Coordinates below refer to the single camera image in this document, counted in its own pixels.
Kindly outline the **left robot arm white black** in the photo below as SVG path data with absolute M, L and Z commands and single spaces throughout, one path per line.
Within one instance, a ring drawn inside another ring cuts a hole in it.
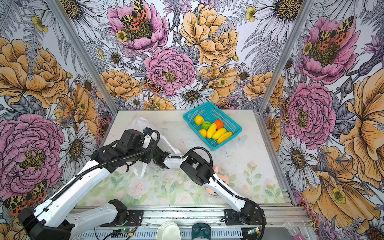
M 117 199 L 79 214 L 72 215 L 71 211 L 119 167 L 140 160 L 151 160 L 149 155 L 159 140 L 160 134 L 156 130 L 125 130 L 119 140 L 96 150 L 80 172 L 52 197 L 33 210 L 24 209 L 18 215 L 21 232 L 32 240 L 70 240 L 100 225 L 123 226 L 130 219 L 129 212 L 127 206 Z

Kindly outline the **yellow toy mango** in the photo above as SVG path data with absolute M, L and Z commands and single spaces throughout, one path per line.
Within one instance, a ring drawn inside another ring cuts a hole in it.
M 227 132 L 227 130 L 225 128 L 220 128 L 220 129 L 216 130 L 216 132 L 212 136 L 212 139 L 217 141 L 226 132 Z

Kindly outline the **yellow toy lemon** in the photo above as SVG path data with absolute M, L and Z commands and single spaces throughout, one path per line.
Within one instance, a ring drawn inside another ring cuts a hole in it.
M 205 120 L 204 120 L 204 118 L 203 118 L 202 116 L 196 116 L 196 117 L 194 118 L 194 122 L 195 122 L 195 124 L 198 125 L 198 126 L 201 126 L 201 125 L 203 124 L 204 121 L 205 121 Z

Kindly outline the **yellow toy fruit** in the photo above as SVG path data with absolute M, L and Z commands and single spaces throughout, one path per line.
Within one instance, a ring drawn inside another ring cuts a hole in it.
M 199 130 L 199 134 L 203 137 L 203 138 L 206 138 L 207 137 L 207 131 L 205 129 L 201 129 Z

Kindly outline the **yellow toy banana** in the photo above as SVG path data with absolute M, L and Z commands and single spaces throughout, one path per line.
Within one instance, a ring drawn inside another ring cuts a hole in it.
M 225 142 L 227 139 L 229 139 L 231 136 L 233 135 L 233 133 L 231 132 L 226 132 L 224 133 L 223 135 L 221 135 L 218 140 L 217 140 L 217 144 L 220 145 L 222 144 L 223 142 Z
M 211 124 L 210 128 L 207 131 L 207 138 L 211 139 L 212 136 L 214 135 L 214 133 L 216 132 L 216 130 L 217 130 L 216 124 L 214 124 L 214 123 Z

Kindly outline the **orange toy fruit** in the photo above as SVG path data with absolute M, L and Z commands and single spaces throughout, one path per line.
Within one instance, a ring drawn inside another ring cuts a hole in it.
M 222 120 L 215 120 L 214 124 L 216 124 L 217 130 L 222 129 L 224 127 L 224 123 Z

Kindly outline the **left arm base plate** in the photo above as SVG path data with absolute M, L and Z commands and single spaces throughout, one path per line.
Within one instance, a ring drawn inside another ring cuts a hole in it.
M 139 227 L 142 225 L 143 210 L 119 211 L 116 218 L 108 224 L 101 227 Z

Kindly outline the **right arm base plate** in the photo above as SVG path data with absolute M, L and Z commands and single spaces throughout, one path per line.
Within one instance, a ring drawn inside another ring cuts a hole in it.
M 263 224 L 267 223 L 264 211 L 259 209 L 255 209 L 249 213 L 236 212 L 232 209 L 225 209 L 224 217 L 224 222 L 227 226 L 262 226 Z

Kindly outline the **translucent white plastic bag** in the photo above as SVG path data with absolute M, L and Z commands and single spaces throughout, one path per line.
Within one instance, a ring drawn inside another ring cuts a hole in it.
M 144 130 L 145 128 L 150 128 L 152 130 L 155 130 L 155 126 L 150 123 L 147 119 L 137 116 L 135 117 L 127 126 L 128 129 L 134 129 L 134 130 Z M 144 138 L 144 144 L 143 148 L 144 150 L 148 148 L 148 146 L 151 144 L 151 140 L 153 140 L 150 136 L 146 136 Z M 182 152 L 175 148 L 169 140 L 164 136 L 160 136 L 160 141 L 158 142 L 157 146 L 163 151 L 163 152 L 169 152 L 171 155 L 182 155 Z M 144 176 L 144 173 L 147 168 L 147 163 L 136 163 L 133 165 L 133 173 L 140 179 Z

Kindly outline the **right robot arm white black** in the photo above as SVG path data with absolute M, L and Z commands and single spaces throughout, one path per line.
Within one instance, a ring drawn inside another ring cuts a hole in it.
M 245 225 L 266 223 L 264 211 L 257 203 L 240 196 L 214 172 L 213 157 L 207 149 L 194 147 L 184 155 L 172 155 L 157 148 L 152 159 L 158 167 L 180 169 L 195 184 L 212 190 L 232 208 L 236 221 Z

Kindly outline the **green toy fruit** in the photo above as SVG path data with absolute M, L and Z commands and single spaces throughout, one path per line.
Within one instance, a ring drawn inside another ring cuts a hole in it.
M 204 121 L 204 122 L 202 123 L 202 125 L 201 125 L 201 129 L 202 129 L 202 130 L 206 130 L 206 131 L 208 131 L 208 129 L 210 128 L 210 126 L 211 126 L 211 122 L 209 122 L 209 121 Z

